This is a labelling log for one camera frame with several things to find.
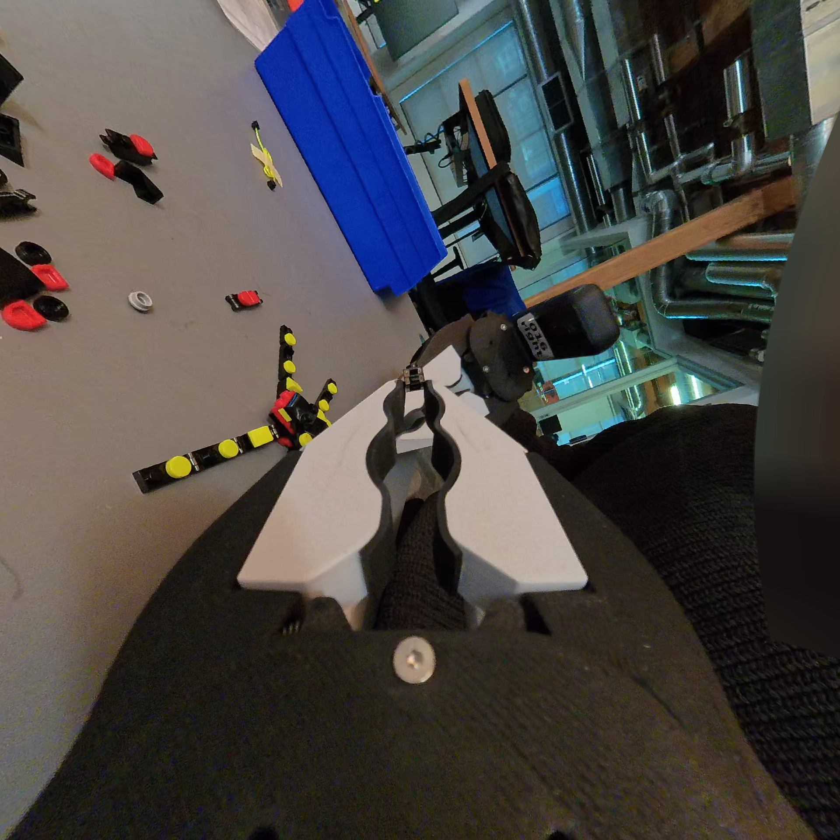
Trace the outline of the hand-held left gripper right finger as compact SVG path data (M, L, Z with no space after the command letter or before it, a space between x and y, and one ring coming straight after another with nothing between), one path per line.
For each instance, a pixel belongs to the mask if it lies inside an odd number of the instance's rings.
M528 451L445 387L424 385L424 411L444 481L439 533L455 559L447 588L469 620L521 595L584 589L588 575Z

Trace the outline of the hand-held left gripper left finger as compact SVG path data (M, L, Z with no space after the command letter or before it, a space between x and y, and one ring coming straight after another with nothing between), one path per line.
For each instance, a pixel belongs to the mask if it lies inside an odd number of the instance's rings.
M393 541L385 478L396 462L402 384L384 384L306 444L238 573L247 590L333 599L352 627L371 623Z

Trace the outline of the black yellow lego spider model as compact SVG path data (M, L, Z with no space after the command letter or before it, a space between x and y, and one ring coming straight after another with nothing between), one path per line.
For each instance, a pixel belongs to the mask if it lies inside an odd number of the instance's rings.
M296 380L296 346L295 333L287 325L282 325L276 400L265 425L134 471L133 479L140 491L149 494L271 445L296 452L329 428L328 412L338 393L338 385L334 379L328 379L318 397L309 401Z

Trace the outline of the pile of loose lego pieces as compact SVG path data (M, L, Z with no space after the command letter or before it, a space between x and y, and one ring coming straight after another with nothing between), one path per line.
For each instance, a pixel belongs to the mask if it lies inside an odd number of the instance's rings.
M23 80L23 75L2 55L2 108ZM163 193L145 173L157 160L151 142L139 134L125 134L114 129L106 129L100 135L100 141L113 160L100 153L91 154L89 162L93 169L112 182L128 183L145 203L157 204ZM19 121L3 111L1 154L6 161L24 165ZM1 188L2 221L28 217L37 212L34 205L36 196L23 189L13 189L3 169ZM18 331L35 332L48 322L66 321L70 316L67 304L48 292L63 292L69 288L68 281L56 268L55 261L44 246L25 240L15 246L14 254L1 248L1 309L2 321L7 326Z

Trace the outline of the blue jacket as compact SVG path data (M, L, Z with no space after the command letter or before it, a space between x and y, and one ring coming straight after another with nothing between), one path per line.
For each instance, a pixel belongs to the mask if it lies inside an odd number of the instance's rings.
M435 292L450 321L487 312L513 318L526 309L511 268L498 261L463 269L437 282Z

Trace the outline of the black office chair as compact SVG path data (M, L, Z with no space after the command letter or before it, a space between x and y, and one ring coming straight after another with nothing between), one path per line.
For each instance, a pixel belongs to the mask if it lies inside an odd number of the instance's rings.
M458 110L443 122L443 130L449 155L465 175L466 186L432 212L441 237L475 224L497 255L486 262L502 262L511 271L537 268L542 258L539 220L511 168L508 130L492 94L488 90L474 93L469 82L462 80ZM429 275L413 292L417 313L431 333L454 322L437 299L435 285L439 281Z

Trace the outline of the wooden roof beam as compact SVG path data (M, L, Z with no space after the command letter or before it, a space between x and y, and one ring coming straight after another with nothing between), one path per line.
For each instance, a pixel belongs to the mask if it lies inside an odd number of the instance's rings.
M603 291L642 276L714 240L734 235L746 227L781 213L796 203L795 179L780 178L741 195L704 215L610 258L580 275L524 300L526 308L556 298L575 288L595 285Z

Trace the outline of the blue plastic bin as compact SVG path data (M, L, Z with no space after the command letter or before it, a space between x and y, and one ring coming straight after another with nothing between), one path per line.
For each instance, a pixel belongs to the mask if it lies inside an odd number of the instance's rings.
M335 3L303 2L255 68L373 292L414 289L447 248Z

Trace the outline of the metal ventilation pipes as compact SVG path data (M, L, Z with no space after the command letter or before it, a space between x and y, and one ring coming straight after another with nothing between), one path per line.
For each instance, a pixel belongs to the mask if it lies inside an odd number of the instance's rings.
M760 2L512 2L587 269L792 175L793 207L608 290L629 329L769 323L804 179Z

